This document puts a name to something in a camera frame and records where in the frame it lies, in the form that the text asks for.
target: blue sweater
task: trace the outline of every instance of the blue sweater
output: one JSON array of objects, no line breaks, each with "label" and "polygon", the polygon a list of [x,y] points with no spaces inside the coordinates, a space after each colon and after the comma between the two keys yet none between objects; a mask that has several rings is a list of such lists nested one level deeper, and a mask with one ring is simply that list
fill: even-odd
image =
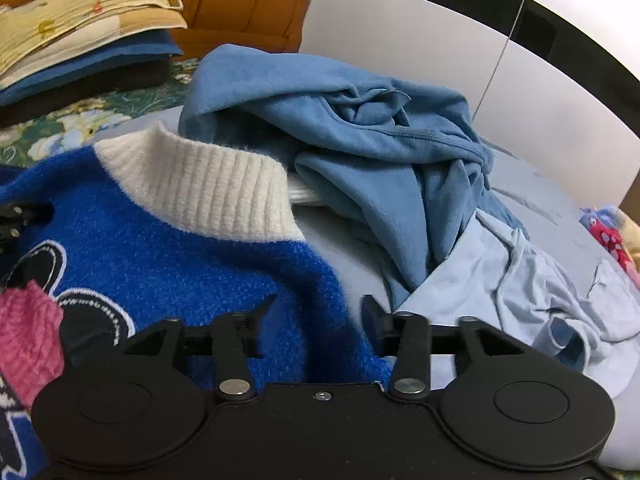
[{"label": "blue sweater", "polygon": [[[54,206],[49,224],[25,229],[18,266],[63,307],[72,359],[82,360],[89,336],[113,345],[169,316],[207,324],[276,294],[264,358],[250,360],[258,389],[388,379],[386,361],[350,323],[334,273],[295,225],[273,159],[158,127],[44,160],[0,191],[0,203],[17,200]],[[56,264],[34,258],[42,247]],[[2,478],[30,478],[44,462],[28,418],[18,408],[5,415],[13,429],[0,440],[16,436],[23,463],[5,463]]]}]

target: fuzzy blue knit fabric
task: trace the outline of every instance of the fuzzy blue knit fabric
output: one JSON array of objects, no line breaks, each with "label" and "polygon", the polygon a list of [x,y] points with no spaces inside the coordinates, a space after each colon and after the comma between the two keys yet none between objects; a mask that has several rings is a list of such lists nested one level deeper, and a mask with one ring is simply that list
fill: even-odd
[{"label": "fuzzy blue knit fabric", "polygon": [[[350,323],[334,272],[305,242],[218,240],[175,229],[133,203],[91,147],[25,171],[0,189],[5,202],[53,204],[52,221],[25,229],[17,252],[43,242],[64,249],[65,267],[48,291],[54,298],[95,291],[139,331],[165,317],[208,324],[275,294],[260,334],[264,358],[250,360],[258,389],[273,381],[388,380],[387,362]],[[21,445],[33,447],[33,439]],[[31,447],[25,456],[34,455]]]}]

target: pink knit cuff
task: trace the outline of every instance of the pink knit cuff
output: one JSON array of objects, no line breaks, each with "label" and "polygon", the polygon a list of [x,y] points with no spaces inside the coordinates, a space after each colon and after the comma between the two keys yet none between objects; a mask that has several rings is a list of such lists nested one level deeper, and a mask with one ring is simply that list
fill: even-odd
[{"label": "pink knit cuff", "polygon": [[62,315],[34,280],[0,294],[0,372],[26,408],[64,368]]}]

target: metal pin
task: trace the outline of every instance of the metal pin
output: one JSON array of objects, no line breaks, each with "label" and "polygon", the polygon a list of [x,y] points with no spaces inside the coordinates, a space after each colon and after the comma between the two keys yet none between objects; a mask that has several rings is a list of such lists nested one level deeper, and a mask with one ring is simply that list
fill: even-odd
[{"label": "metal pin", "polygon": [[405,379],[398,379],[394,383],[394,388],[401,394],[415,395],[424,391],[427,387],[420,379],[414,379],[407,377]]},{"label": "metal pin", "polygon": [[331,400],[332,397],[332,394],[330,394],[329,392],[316,392],[316,394],[314,395],[315,400]]},{"label": "metal pin", "polygon": [[227,395],[244,395],[251,389],[251,385],[244,379],[227,379],[220,383],[219,389]]}]

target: wardrobe door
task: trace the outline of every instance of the wardrobe door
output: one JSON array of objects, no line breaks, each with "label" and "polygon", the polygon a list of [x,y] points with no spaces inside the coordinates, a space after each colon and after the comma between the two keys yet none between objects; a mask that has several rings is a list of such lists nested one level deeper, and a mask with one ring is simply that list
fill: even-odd
[{"label": "wardrobe door", "polygon": [[580,205],[620,204],[640,167],[639,8],[525,0],[474,118]]},{"label": "wardrobe door", "polygon": [[311,0],[300,52],[461,91],[478,106],[522,0]]}]

